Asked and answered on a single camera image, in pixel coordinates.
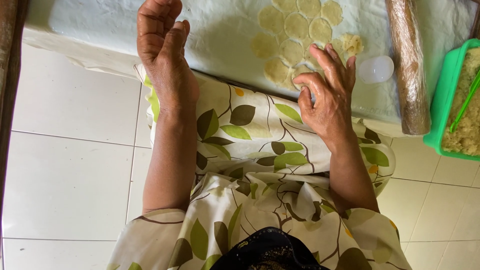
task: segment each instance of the forearm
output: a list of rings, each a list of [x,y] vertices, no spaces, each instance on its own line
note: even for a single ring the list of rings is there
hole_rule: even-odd
[[[337,210],[365,208],[379,212],[355,133],[352,131],[330,150],[330,190]]]
[[[195,107],[161,110],[144,187],[143,213],[187,209],[195,177],[196,133]]]

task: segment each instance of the rolling pin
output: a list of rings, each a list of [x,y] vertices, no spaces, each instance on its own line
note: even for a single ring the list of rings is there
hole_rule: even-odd
[[[402,132],[424,135],[430,132],[431,120],[415,0],[385,0],[385,3],[390,21]]]

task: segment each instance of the woman's left hand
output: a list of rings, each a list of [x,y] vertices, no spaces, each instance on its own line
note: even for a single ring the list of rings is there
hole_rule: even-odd
[[[198,83],[185,60],[188,21],[180,0],[146,0],[137,14],[137,50],[162,110],[194,109]]]

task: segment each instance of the black fabric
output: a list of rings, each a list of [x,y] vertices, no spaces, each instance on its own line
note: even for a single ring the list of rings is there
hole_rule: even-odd
[[[236,244],[211,270],[329,270],[320,266],[298,238],[274,227],[263,228]]]

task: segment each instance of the woman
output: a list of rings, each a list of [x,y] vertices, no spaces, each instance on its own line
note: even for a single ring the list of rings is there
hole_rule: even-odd
[[[223,92],[204,91],[214,84],[183,56],[190,25],[175,22],[181,9],[180,0],[147,0],[138,11],[144,82],[159,102],[155,143],[143,215],[123,230],[108,269],[410,269],[374,191],[388,179],[379,167],[394,158],[363,147],[382,143],[352,127],[355,57],[344,67],[330,44],[311,45],[325,79],[294,79],[306,85],[301,119],[288,101],[226,84],[218,116],[205,104],[223,104]],[[242,98],[248,104],[239,105]],[[260,150],[251,147],[259,142]],[[300,175],[328,168],[329,179]]]

